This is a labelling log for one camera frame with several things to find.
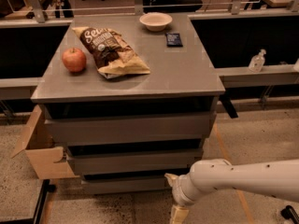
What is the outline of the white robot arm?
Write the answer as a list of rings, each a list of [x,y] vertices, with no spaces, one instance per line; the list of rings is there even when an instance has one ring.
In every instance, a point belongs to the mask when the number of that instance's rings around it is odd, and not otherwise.
[[[225,159],[195,162],[186,175],[164,175],[175,204],[170,224],[182,224],[189,206],[221,189],[237,189],[299,202],[299,160],[232,165]]]

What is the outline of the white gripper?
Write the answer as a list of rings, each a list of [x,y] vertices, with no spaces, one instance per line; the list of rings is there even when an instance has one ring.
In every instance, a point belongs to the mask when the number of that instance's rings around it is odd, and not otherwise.
[[[164,177],[172,188],[174,200],[180,205],[172,206],[170,224],[183,224],[189,214],[189,209],[181,206],[195,204],[203,196],[203,192],[193,184],[190,175],[165,173]]]

